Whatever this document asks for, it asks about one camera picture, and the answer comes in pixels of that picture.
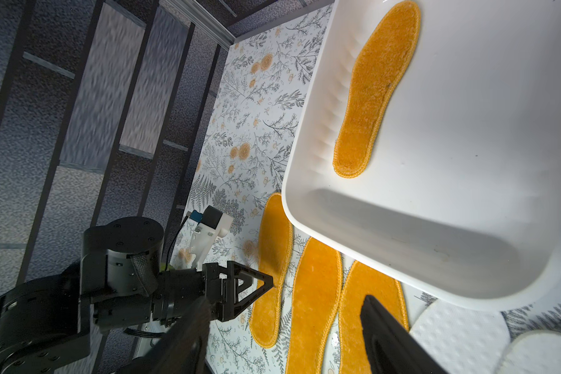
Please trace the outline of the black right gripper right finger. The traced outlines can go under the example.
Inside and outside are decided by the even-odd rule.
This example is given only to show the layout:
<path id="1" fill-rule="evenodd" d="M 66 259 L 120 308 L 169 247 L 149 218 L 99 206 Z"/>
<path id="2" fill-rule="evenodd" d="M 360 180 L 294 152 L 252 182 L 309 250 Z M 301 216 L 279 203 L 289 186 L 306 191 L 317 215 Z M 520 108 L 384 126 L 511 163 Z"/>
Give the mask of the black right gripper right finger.
<path id="1" fill-rule="evenodd" d="M 371 372 L 445 372 L 374 296 L 365 297 L 360 320 Z"/>

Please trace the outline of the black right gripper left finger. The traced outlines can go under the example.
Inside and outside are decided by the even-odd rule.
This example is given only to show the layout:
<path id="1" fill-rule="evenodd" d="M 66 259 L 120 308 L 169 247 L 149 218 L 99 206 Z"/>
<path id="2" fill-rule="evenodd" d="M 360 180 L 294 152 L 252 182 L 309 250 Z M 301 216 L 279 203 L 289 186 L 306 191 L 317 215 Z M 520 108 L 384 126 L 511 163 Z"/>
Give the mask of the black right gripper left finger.
<path id="1" fill-rule="evenodd" d="M 118 372 L 202 373 L 206 368 L 210 317 L 210 303 L 205 297 L 198 298 L 155 347 Z"/>

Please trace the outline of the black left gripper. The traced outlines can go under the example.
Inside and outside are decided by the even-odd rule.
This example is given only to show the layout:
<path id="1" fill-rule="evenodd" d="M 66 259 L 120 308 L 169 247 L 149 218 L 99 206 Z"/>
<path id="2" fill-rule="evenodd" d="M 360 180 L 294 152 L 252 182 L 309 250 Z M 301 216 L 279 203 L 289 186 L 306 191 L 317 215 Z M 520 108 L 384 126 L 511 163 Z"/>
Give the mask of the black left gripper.
<path id="1" fill-rule="evenodd" d="M 209 305 L 207 316 L 227 322 L 241 315 L 273 286 L 271 275 L 235 261 L 227 261 L 226 267 L 207 263 L 201 271 L 186 269 L 158 274 L 157 289 L 150 296 L 131 295 L 98 302 L 93 319 L 102 331 L 151 321 L 170 325 L 193 302 L 204 297 Z"/>

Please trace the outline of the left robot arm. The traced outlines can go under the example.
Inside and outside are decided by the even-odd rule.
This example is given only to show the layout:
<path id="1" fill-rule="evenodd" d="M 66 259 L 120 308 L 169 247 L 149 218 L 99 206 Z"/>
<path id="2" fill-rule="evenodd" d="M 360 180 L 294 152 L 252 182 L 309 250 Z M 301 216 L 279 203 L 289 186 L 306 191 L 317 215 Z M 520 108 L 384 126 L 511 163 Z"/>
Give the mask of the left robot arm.
<path id="1" fill-rule="evenodd" d="M 84 233 L 79 262 L 0 296 L 0 373 L 53 373 L 90 355 L 103 332 L 157 321 L 168 330 L 124 373 L 201 373 L 212 320 L 235 319 L 274 279 L 235 261 L 163 271 L 164 230 L 127 217 Z"/>

